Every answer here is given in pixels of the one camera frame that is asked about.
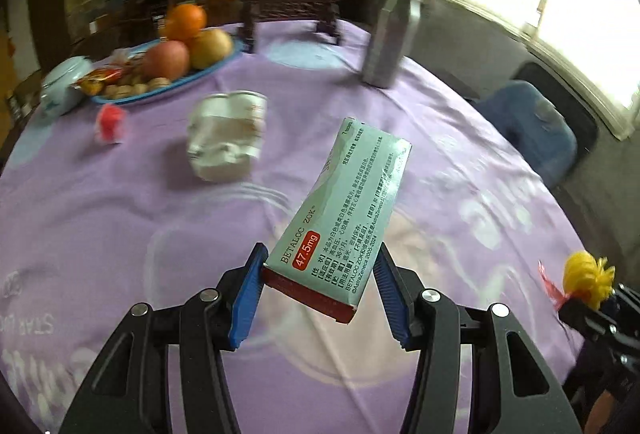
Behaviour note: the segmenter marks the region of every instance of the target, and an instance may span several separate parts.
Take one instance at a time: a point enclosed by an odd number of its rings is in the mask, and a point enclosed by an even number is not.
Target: fruit plate
[[[154,40],[152,42],[145,42],[144,44],[141,44],[140,46],[137,46],[135,48],[131,48],[130,54],[134,55],[136,53],[144,52],[145,50],[148,50],[158,42],[159,40]],[[192,70],[190,74],[187,74],[184,77],[179,78],[177,81],[173,82],[168,86],[165,86],[164,88],[158,88],[149,93],[142,93],[142,95],[134,95],[132,97],[126,97],[123,99],[112,100],[105,97],[101,97],[100,95],[96,95],[95,97],[91,97],[91,100],[98,105],[115,104],[116,106],[124,106],[126,104],[145,103],[147,101],[150,101],[151,99],[157,98],[158,96],[166,95],[169,92],[176,90],[177,88],[184,87],[189,82],[193,80],[197,80],[201,77],[204,77],[204,75],[208,75],[209,73],[222,68],[228,62],[231,62],[233,59],[238,58],[238,56],[240,56],[243,51],[244,51],[244,43],[241,40],[236,39],[236,37],[234,37],[234,50],[231,53],[231,55],[223,58],[220,62],[217,62],[206,69],[203,69],[200,71]]]

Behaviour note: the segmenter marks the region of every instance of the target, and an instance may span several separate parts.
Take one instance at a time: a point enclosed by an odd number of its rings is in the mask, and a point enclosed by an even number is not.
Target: yellow spiky ball
[[[606,257],[596,261],[589,252],[575,252],[564,264],[564,292],[581,299],[592,309],[599,309],[602,301],[611,295],[616,273],[614,267],[605,270],[606,264]]]

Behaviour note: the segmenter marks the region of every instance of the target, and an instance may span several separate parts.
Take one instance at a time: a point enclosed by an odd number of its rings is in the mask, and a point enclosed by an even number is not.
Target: white container
[[[252,91],[201,100],[189,118],[187,155],[196,175],[228,182],[248,175],[260,156],[267,98]]]
[[[84,94],[74,84],[93,69],[85,57],[71,57],[53,68],[42,81],[40,105],[45,113],[59,117],[76,107]]]

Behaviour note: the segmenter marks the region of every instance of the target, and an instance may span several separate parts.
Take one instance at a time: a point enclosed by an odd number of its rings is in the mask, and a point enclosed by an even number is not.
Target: yellow pear
[[[234,41],[224,30],[203,30],[189,43],[191,67],[208,68],[230,55],[233,50]]]

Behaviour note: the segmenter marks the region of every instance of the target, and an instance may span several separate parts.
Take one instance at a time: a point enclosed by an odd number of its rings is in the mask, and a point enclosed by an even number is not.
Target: table
[[[94,142],[90,103],[34,117],[0,179],[0,367],[31,417],[56,432],[86,370],[129,307],[184,302],[273,246],[320,172],[345,116],[413,149],[385,242],[398,265],[454,301],[509,305],[564,378],[579,348],[558,322],[538,260],[561,281],[580,240],[522,157],[434,75],[404,59],[393,89],[362,85],[368,35],[344,44],[309,21],[261,23],[257,53],[156,103],[130,108],[126,143]],[[213,92],[268,97],[262,157],[242,183],[197,179],[186,159],[194,104]],[[371,281],[350,325],[273,289],[249,338],[225,354],[243,432],[398,432],[417,353],[391,338]],[[184,430],[172,351],[172,414]],[[466,432],[463,351],[457,432]]]

